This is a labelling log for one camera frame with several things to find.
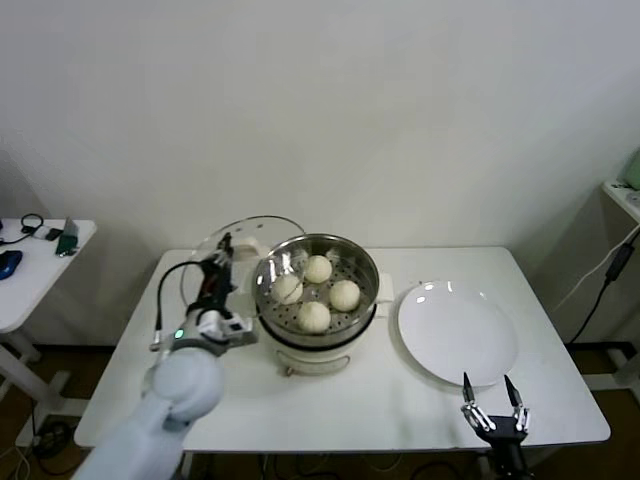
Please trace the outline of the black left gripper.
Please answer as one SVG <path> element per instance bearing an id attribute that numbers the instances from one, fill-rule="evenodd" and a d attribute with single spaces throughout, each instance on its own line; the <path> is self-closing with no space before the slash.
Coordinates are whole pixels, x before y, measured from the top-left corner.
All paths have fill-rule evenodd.
<path id="1" fill-rule="evenodd" d="M 234 254 L 230 232 L 226 232 L 218 242 L 218 250 L 199 263 L 203 279 L 191 309 L 227 310 L 227 297 L 235 289 L 232 284 L 232 267 L 229 264 L 233 261 Z"/>

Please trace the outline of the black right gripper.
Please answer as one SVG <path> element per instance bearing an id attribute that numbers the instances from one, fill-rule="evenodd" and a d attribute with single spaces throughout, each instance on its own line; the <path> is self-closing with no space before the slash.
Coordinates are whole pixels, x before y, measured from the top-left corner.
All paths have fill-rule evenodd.
<path id="1" fill-rule="evenodd" d="M 476 402 L 467 372 L 463 373 L 464 403 L 461 411 L 477 435 L 491 446 L 494 463 L 497 466 L 525 466 L 521 443 L 527 436 L 524 431 L 529 428 L 529 409 L 524 406 L 519 390 L 508 375 L 504 376 L 504 380 L 509 401 L 513 407 L 513 417 L 489 417 Z"/>

